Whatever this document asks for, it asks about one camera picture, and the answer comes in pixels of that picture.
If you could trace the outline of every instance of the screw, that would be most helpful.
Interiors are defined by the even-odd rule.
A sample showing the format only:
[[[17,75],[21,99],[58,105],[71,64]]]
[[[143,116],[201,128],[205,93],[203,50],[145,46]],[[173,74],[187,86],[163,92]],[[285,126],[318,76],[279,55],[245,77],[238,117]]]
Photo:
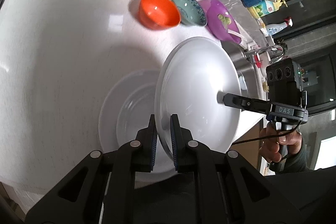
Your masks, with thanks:
[[[131,141],[131,143],[130,143],[130,145],[132,146],[132,147],[138,147],[138,146],[140,146],[140,142],[139,141],[137,141],[137,140],[134,140],[134,141]]]
[[[188,142],[188,145],[189,145],[190,147],[196,147],[196,146],[198,146],[198,142],[195,141],[195,140],[191,140],[191,141]]]
[[[227,155],[230,157],[230,158],[237,158],[238,157],[238,152],[236,150],[230,150]]]
[[[101,154],[100,151],[94,150],[90,153],[90,157],[96,159],[99,158],[100,154]]]

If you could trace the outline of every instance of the dark sleeve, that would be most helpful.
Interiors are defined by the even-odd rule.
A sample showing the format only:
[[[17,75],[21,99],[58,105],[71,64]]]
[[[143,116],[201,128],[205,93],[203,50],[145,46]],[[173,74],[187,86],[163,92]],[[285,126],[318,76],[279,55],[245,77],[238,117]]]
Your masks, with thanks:
[[[303,171],[309,171],[309,168],[307,166],[307,151],[306,151],[306,143],[305,143],[304,138],[302,138],[302,144],[301,144],[300,151],[297,154],[288,157],[285,163],[284,170],[277,174],[296,173],[296,172],[303,172]]]

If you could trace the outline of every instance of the sink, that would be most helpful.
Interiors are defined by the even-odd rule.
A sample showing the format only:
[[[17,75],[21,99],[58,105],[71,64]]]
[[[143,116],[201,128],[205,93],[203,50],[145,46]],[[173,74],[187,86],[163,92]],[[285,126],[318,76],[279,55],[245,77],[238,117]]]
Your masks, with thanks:
[[[236,43],[231,41],[221,41],[222,48],[227,52],[231,58],[237,73],[238,77],[243,75],[246,82],[246,90],[242,90],[242,96],[262,99],[261,84],[259,83],[259,76],[257,73],[257,68],[255,65],[252,65],[249,61],[245,59],[243,54],[244,49]]]

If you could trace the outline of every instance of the faucet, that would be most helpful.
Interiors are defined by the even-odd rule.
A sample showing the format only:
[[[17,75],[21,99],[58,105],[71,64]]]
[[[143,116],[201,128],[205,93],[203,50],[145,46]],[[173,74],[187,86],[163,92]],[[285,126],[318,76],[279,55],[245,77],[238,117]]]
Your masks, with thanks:
[[[254,59],[255,55],[267,52],[267,50],[272,50],[272,49],[277,49],[277,50],[281,51],[281,54],[278,57],[275,57],[275,58],[271,59],[271,61],[269,62],[270,64],[273,64],[277,61],[280,61],[283,58],[283,56],[285,55],[285,51],[284,51],[283,47],[280,46],[280,45],[272,45],[272,46],[267,46],[267,47],[263,47],[263,48],[259,48],[259,49],[252,49],[252,50],[249,50],[249,51],[244,51],[243,54],[249,62],[255,63],[255,59]]]

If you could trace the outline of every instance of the human hand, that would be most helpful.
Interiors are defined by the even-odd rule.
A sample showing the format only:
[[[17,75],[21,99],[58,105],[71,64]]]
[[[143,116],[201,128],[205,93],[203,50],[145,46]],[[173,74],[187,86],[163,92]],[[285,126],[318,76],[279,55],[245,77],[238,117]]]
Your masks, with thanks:
[[[277,131],[272,127],[269,122],[266,128],[260,131],[260,137],[276,135]],[[301,149],[302,137],[297,131],[292,132],[283,137],[264,139],[261,148],[259,149],[259,154],[269,163],[279,162],[281,160],[281,155],[279,153],[279,144],[287,145],[288,154],[295,155]]]

